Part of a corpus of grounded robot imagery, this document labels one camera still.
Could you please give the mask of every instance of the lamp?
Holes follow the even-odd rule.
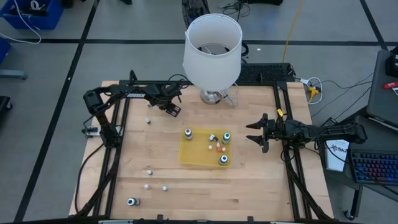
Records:
[[[242,29],[229,16],[205,14],[189,25],[185,32],[183,67],[188,79],[201,89],[205,103],[216,104],[228,96],[228,88],[241,73],[241,44]],[[207,45],[220,45],[227,52],[211,54],[199,50]]]

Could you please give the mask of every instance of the table leg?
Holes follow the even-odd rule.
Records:
[[[359,189],[355,190],[354,200],[353,200],[353,205],[351,207],[351,210],[347,210],[344,212],[344,215],[349,220],[354,220],[355,217],[358,217],[359,206],[361,205],[362,191],[363,191],[363,186],[360,185]]]

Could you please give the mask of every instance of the gray floor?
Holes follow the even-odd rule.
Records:
[[[219,12],[227,0],[208,0],[212,12]],[[117,0],[99,3],[89,39],[183,39],[185,25],[180,0],[133,0],[126,6]],[[394,16],[398,2],[366,0],[385,41],[398,41]],[[46,39],[79,39],[93,0],[80,2],[65,10],[58,27],[40,31]],[[281,6],[252,5],[251,13],[239,23],[245,40],[285,40],[299,1],[285,0]],[[0,31],[17,38],[32,38],[29,31],[14,30],[0,20]],[[377,41],[357,0],[305,0],[292,40]],[[43,143],[62,85],[70,68],[77,44],[12,44],[0,65],[4,69],[25,70],[25,81],[0,79],[0,95],[12,97],[10,111],[0,129],[0,222],[13,221],[34,162]],[[283,45],[250,45],[249,63],[280,62]],[[355,84],[373,72],[380,47],[289,46],[286,61],[300,78],[318,77],[342,86]],[[82,96],[103,80],[120,80],[134,69],[141,80],[165,80],[183,73],[183,45],[180,44],[85,44],[54,132],[43,169],[24,220],[66,217],[75,189],[77,172],[86,139],[80,133],[88,117]],[[337,102],[313,117],[315,124],[338,116],[368,86],[352,89]],[[342,93],[331,83],[324,85],[326,98],[310,106],[315,114]],[[366,104],[360,100],[340,119]],[[342,211],[349,209],[353,191],[327,181],[336,218],[347,221]],[[363,193],[359,218],[362,223],[393,223],[398,219],[397,202],[370,190]]]

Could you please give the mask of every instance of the yellow tray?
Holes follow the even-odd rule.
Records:
[[[192,131],[193,138],[187,140],[185,138],[185,130],[189,128]],[[181,131],[180,140],[180,153],[178,160],[181,164],[191,165],[202,165],[202,166],[213,166],[213,167],[229,167],[232,162],[232,133],[229,130],[224,129],[209,129],[209,128],[193,128],[187,127]],[[223,144],[222,139],[224,133],[230,133],[231,139],[228,144]],[[210,134],[214,134],[218,138],[218,142],[221,148],[225,147],[225,152],[218,152],[216,148],[217,142],[210,141]],[[228,161],[225,165],[220,165],[218,161],[222,155],[228,156]]]

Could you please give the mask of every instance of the white paper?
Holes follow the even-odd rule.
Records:
[[[331,141],[326,141],[326,144],[336,156],[338,156],[343,161],[346,160],[347,149],[349,146],[348,141],[331,140]],[[327,147],[325,148],[325,150],[326,150],[326,168],[328,170],[342,172],[344,169],[344,162],[336,158],[336,156],[334,156]]]

